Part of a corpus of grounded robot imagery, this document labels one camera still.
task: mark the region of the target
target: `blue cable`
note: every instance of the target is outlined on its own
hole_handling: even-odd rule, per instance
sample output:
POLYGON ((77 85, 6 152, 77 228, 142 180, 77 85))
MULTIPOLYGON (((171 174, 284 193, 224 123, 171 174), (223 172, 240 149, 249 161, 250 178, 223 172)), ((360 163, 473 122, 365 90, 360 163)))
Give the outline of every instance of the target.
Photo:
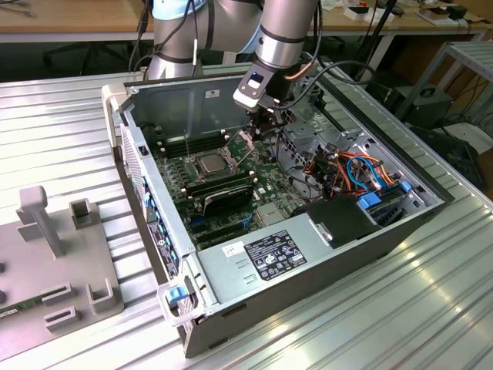
POLYGON ((366 165, 368 167, 370 167, 370 170, 371 170, 373 176, 375 177, 375 180, 377 180, 377 182, 380 184, 381 187, 383 187, 384 189, 386 189, 387 188, 387 184, 385 183, 384 179, 382 179, 382 177, 375 170, 375 167, 373 167, 373 163, 370 162, 369 160, 367 160, 366 158, 361 157, 361 156, 357 156, 356 158, 358 158, 359 160, 363 160, 363 162, 365 162, 366 165))
POLYGON ((360 183, 359 181, 357 181, 353 177, 353 174, 352 174, 352 171, 351 171, 351 161, 352 160, 355 160, 355 159, 356 159, 356 157, 351 158, 350 160, 347 161, 347 175, 349 176, 349 178, 351 179, 351 181, 353 181, 356 185, 359 185, 360 187, 362 187, 368 193, 369 190, 368 190, 367 186, 364 183, 360 183))
POLYGON ((387 184, 385 183, 385 181, 383 181, 383 179, 380 177, 380 175, 374 169, 373 164, 369 160, 367 160, 366 158, 363 158, 361 156, 354 156, 353 158, 351 158, 350 160, 347 161, 347 174, 349 175, 349 178, 351 179, 351 181, 353 181, 355 184, 359 185, 360 187, 363 187, 367 192, 369 191, 368 188, 364 184, 362 184, 359 181, 356 181, 354 179, 352 171, 351 171, 351 167, 350 167, 352 160, 360 160, 361 162, 365 163, 367 165, 367 167, 370 168, 371 173, 373 174, 375 180, 380 184, 380 186, 383 187, 384 189, 387 188, 387 184))

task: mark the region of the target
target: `black cable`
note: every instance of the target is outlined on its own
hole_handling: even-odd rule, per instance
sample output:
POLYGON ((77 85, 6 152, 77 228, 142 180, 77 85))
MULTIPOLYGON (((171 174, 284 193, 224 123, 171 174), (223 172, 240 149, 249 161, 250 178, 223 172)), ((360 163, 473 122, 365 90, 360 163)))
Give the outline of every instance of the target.
POLYGON ((346 82, 346 83, 350 83, 352 85, 366 85, 366 84, 368 84, 371 81, 371 79, 366 80, 366 81, 356 82, 356 81, 352 81, 352 80, 343 79, 342 77, 339 77, 339 76, 337 76, 337 75, 335 75, 333 73, 330 73, 330 70, 332 68, 336 68, 336 67, 339 67, 339 66, 352 66, 352 65, 360 66, 360 67, 363 67, 365 69, 368 69, 371 72, 372 75, 375 73, 375 70, 373 68, 371 68, 368 64, 365 64, 365 63, 362 63, 362 62, 357 62, 356 60, 341 60, 339 62, 332 63, 332 64, 330 64, 328 66, 325 66, 320 72, 318 72, 318 74, 315 77, 312 78, 312 80, 305 86, 304 90, 300 93, 300 95, 295 100, 293 100, 291 102, 288 102, 288 103, 286 103, 285 105, 282 105, 282 106, 275 105, 272 108, 273 109, 277 109, 277 110, 286 110, 286 109, 291 108, 295 104, 297 104, 300 100, 302 100, 302 98, 308 93, 308 91, 311 89, 311 87, 314 85, 314 83, 325 72, 329 73, 335 79, 338 79, 338 80, 343 81, 343 82, 346 82))
POLYGON ((133 58, 135 57, 137 49, 139 48, 140 39, 142 38, 143 34, 147 30, 147 24, 149 21, 149 7, 150 7, 150 0, 146 0, 146 3, 144 4, 144 9, 140 13, 139 24, 137 25, 137 40, 135 45, 133 46, 132 54, 130 54, 129 72, 132 71, 132 61, 133 58))
POLYGON ((370 35, 371 26, 373 25, 373 20, 375 19, 375 14, 377 13, 377 4, 378 4, 378 0, 375 0, 375 6, 373 7, 373 14, 371 16, 370 25, 368 26, 367 33, 363 37, 363 42, 361 42, 360 48, 356 52, 356 55, 354 57, 355 59, 357 59, 358 56, 360 56, 363 45, 366 42, 368 35, 370 35))
POLYGON ((192 0, 192 12, 193 12, 193 22, 195 23, 195 40, 193 41, 193 59, 195 64, 193 65, 192 76, 195 75, 195 70, 197 68, 197 50, 195 48, 195 42, 197 43, 197 48, 199 44, 199 28, 197 27, 197 13, 195 12, 195 1, 192 0))
MULTIPOLYGON (((314 38, 317 37, 318 35, 318 5, 315 8, 315 15, 314 15, 314 38)), ((317 49, 317 44, 315 43, 313 54, 315 54, 315 50, 317 49)))
POLYGON ((163 48, 163 46, 179 31, 179 29, 182 28, 182 26, 185 24, 185 21, 186 21, 186 17, 188 16, 188 11, 190 9, 190 6, 192 4, 192 0, 188 0, 188 2, 186 2, 186 7, 185 7, 185 14, 183 14, 183 18, 182 20, 180 21, 180 23, 178 24, 177 27, 175 27, 174 30, 171 31, 171 33, 168 35, 168 37, 166 37, 164 39, 164 41, 160 42, 159 44, 155 45, 154 46, 154 49, 155 49, 155 53, 158 53, 161 51, 161 49, 163 48))
POLYGON ((136 72, 136 71, 137 71, 137 68, 139 68, 140 63, 142 63, 144 59, 148 59, 148 58, 150 58, 150 57, 151 57, 151 56, 153 56, 153 55, 154 55, 154 51, 153 51, 153 52, 151 52, 151 53, 148 53, 147 55, 145 55, 145 56, 143 56, 142 58, 140 58, 140 59, 136 62, 136 64, 134 65, 134 67, 133 67, 133 71, 134 71, 134 72, 136 72))
MULTIPOLYGON (((484 81, 484 82, 480 83, 478 86, 471 87, 471 88, 469 88, 469 89, 464 90, 463 92, 461 92, 461 93, 460 93, 460 94, 459 94, 459 95, 455 98, 455 101, 457 101, 457 100, 458 100, 461 96, 463 96, 464 94, 469 93, 471 90, 476 89, 476 88, 477 88, 477 87, 479 87, 479 86, 486 85, 487 83, 488 83, 488 81, 484 81)), ((451 108, 452 108, 452 104, 451 104, 451 105, 447 108, 447 110, 445 111, 445 114, 444 114, 444 119, 447 119, 447 118, 448 118, 448 117, 447 117, 447 114, 448 114, 448 112, 450 111, 450 109, 451 109, 451 108)), ((457 114, 453 114, 453 115, 450 115, 450 116, 461 116, 461 114, 462 114, 462 113, 457 113, 457 114)))
MULTIPOLYGON (((475 101, 476 89, 479 87, 479 80, 480 79, 481 79, 481 77, 478 75, 478 81, 476 81, 475 90, 472 92, 471 98, 469 99, 469 103, 462 110, 461 114, 464 114, 466 111, 468 111, 470 108, 472 108, 474 101, 475 101)), ((485 89, 486 89, 486 85, 485 85, 485 87, 483 87, 483 90, 478 94, 478 96, 480 96, 483 93, 483 91, 485 91, 485 89)))
POLYGON ((277 162, 277 166, 284 172, 284 174, 286 174, 287 176, 289 176, 290 178, 292 178, 293 180, 299 182, 299 183, 304 183, 305 185, 307 185, 308 187, 313 187, 316 191, 320 191, 320 189, 314 185, 312 185, 311 183, 308 183, 307 181, 303 181, 303 180, 300 180, 294 176, 291 176, 281 165, 280 165, 280 162, 279 162, 279 142, 280 142, 280 135, 281 133, 278 133, 277 134, 277 142, 276 142, 276 162, 277 162))
POLYGON ((388 19, 388 16, 390 15, 392 9, 394 8, 395 4, 397 3, 397 0, 388 0, 384 14, 381 16, 380 21, 378 21, 377 27, 375 27, 375 30, 373 31, 373 35, 370 38, 369 42, 363 42, 362 50, 363 52, 361 53, 360 58, 357 58, 357 61, 360 62, 362 60, 366 60, 366 56, 368 53, 371 54, 371 51, 376 48, 376 45, 378 45, 378 37, 380 35, 380 32, 382 28, 385 25, 385 22, 388 19))
POLYGON ((161 49, 163 48, 163 46, 179 31, 179 29, 182 28, 182 26, 185 24, 185 21, 186 21, 186 17, 188 16, 188 11, 190 9, 190 5, 192 3, 192 0, 188 0, 188 2, 186 3, 186 7, 185 7, 185 13, 183 15, 183 18, 182 20, 180 21, 180 23, 178 24, 177 27, 175 27, 174 30, 171 31, 171 33, 168 35, 168 37, 166 37, 164 39, 164 41, 160 42, 159 44, 156 44, 154 45, 154 48, 153 48, 153 51, 145 56, 143 56, 141 59, 139 59, 137 61, 137 63, 134 65, 133 69, 134 71, 137 70, 137 67, 139 66, 139 64, 144 60, 144 59, 147 59, 147 58, 150 58, 151 56, 157 54, 158 52, 161 51, 161 49))

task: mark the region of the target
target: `white sticker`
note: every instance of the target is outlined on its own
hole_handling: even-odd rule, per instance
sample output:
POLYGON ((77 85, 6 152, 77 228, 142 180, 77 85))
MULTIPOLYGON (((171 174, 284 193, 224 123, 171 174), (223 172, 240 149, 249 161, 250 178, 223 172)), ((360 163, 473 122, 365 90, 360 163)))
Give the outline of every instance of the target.
POLYGON ((219 97, 219 90, 207 90, 206 99, 219 97))
POLYGON ((16 314, 18 312, 18 309, 17 308, 14 308, 12 310, 8 310, 8 311, 5 311, 5 312, 2 312, 0 314, 0 318, 4 318, 5 316, 9 316, 9 315, 12 315, 12 314, 16 314))
POLYGON ((238 253, 245 251, 245 248, 243 248, 243 242, 242 241, 237 241, 236 243, 226 245, 222 249, 223 249, 224 255, 226 257, 232 257, 235 254, 238 254, 238 253))
POLYGON ((303 258, 302 254, 298 254, 292 258, 293 262, 298 261, 300 258, 303 258))

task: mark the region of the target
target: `wooden desk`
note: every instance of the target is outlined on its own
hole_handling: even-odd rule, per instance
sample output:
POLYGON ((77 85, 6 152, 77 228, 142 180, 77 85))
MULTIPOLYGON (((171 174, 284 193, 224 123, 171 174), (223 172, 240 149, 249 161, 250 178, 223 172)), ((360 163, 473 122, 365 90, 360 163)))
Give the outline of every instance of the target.
MULTIPOLYGON (((396 16, 392 22, 387 22, 382 29, 382 35, 389 33, 398 35, 485 34, 491 28, 491 25, 486 23, 475 23, 471 25, 471 29, 468 29, 466 25, 459 26, 457 23, 452 25, 433 25, 416 14, 419 8, 399 6, 405 11, 404 15, 402 17, 396 16)), ((355 35, 359 35, 362 30, 366 32, 369 25, 369 22, 354 21, 348 18, 344 15, 342 8, 335 8, 329 12, 324 11, 324 34, 334 32, 334 35, 341 35, 341 32, 345 34, 354 32, 355 35)))
MULTIPOLYGON (((397 35, 463 35, 470 34, 472 41, 481 41, 486 33, 492 29, 491 25, 483 22, 474 23, 470 26, 466 24, 433 25, 416 14, 419 8, 399 5, 405 13, 401 17, 395 17, 392 22, 387 22, 382 31, 382 40, 379 42, 375 53, 369 64, 374 69, 380 65, 387 53, 394 37, 397 35)), ((368 30, 369 22, 353 21, 344 15, 342 8, 335 8, 329 12, 324 11, 324 35, 364 35, 368 30)), ((440 81, 439 86, 447 86, 454 74, 458 71, 459 64, 455 63, 440 81)), ((362 79, 368 79, 370 73, 366 71, 362 79)))
MULTIPOLYGON (((0 42, 136 39, 140 0, 28 0, 36 18, 0 10, 0 42)), ((152 23, 144 39, 152 39, 152 23)))
MULTIPOLYGON (((75 42, 135 40, 143 7, 141 0, 29 0, 37 18, 0 10, 0 42, 75 42)), ((405 14, 384 26, 370 64, 377 68, 396 35, 474 34, 483 38, 490 29, 485 23, 467 26, 435 26, 415 14, 417 8, 403 7, 405 14)), ((353 21, 342 8, 324 11, 324 35, 364 35, 368 22, 353 21)), ((153 39, 153 22, 143 39, 153 39)), ((234 62, 234 53, 225 53, 225 63, 234 62)))

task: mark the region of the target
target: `aluminum table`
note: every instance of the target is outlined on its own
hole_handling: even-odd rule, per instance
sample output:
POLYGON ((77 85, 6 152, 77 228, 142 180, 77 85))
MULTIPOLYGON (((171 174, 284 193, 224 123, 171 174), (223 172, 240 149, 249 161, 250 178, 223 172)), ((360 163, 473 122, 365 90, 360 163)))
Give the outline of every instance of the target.
MULTIPOLYGON (((223 67, 233 71, 238 67, 223 67)), ((156 280, 130 214, 99 97, 140 74, 0 85, 0 222, 20 186, 41 183, 49 209, 88 197, 101 210, 126 308, 0 368, 493 368, 493 204, 357 86, 331 80, 456 201, 390 255, 185 359, 161 315, 156 280)), ((326 97, 344 127, 354 121, 326 97)))

